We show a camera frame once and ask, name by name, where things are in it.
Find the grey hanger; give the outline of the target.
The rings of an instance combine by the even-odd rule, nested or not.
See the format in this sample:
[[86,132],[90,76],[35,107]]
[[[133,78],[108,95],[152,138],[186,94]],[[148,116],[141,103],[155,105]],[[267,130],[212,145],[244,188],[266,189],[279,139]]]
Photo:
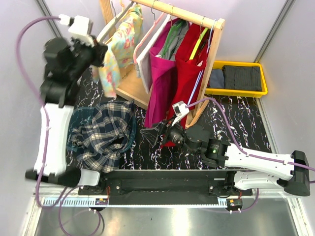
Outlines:
[[123,10],[118,14],[112,12],[115,8],[110,0],[100,0],[99,3],[105,20],[105,27],[97,36],[97,41],[101,43],[106,37],[109,36],[109,38],[111,38],[113,36],[116,31],[116,24],[123,19],[127,11],[134,5],[134,2],[131,1],[126,7],[123,7]]

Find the floral pastel garment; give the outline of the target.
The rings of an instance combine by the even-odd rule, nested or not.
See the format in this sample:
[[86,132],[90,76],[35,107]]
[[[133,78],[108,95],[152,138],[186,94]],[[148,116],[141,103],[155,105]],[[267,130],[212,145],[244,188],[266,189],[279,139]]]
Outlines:
[[142,34],[143,15],[139,4],[126,13],[118,29],[107,44],[103,66],[92,66],[92,78],[100,81],[104,96],[116,97],[116,88],[121,83],[120,69],[133,64],[133,53]]

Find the navy plaid skirt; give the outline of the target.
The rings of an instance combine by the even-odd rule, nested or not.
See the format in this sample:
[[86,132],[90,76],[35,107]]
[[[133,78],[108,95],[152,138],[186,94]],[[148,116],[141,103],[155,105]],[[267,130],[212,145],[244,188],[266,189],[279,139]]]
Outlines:
[[114,100],[94,107],[92,120],[71,132],[71,144],[79,163],[88,170],[109,173],[120,165],[128,147],[134,116],[133,101]]

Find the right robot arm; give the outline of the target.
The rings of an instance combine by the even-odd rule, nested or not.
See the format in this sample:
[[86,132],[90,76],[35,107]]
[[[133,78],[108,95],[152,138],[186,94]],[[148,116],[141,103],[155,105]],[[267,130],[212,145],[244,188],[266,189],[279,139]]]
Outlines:
[[223,183],[224,191],[229,195],[253,188],[280,189],[300,197],[308,197],[311,193],[309,165],[302,151],[277,154],[242,148],[213,139],[210,132],[200,125],[184,129],[171,121],[141,129],[140,133],[152,146],[158,142],[163,145],[172,142],[178,148],[199,156],[205,166],[240,168]]

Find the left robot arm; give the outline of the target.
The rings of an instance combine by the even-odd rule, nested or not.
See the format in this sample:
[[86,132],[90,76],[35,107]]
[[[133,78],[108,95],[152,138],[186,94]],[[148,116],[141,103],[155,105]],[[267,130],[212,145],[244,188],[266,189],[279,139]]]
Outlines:
[[91,44],[80,39],[68,42],[64,38],[45,43],[46,65],[39,97],[43,102],[39,151],[34,167],[25,172],[26,179],[66,187],[87,185],[97,195],[106,190],[106,182],[100,179],[99,172],[68,167],[65,151],[80,90],[77,82],[91,65],[102,65],[107,50],[107,45],[95,38]]

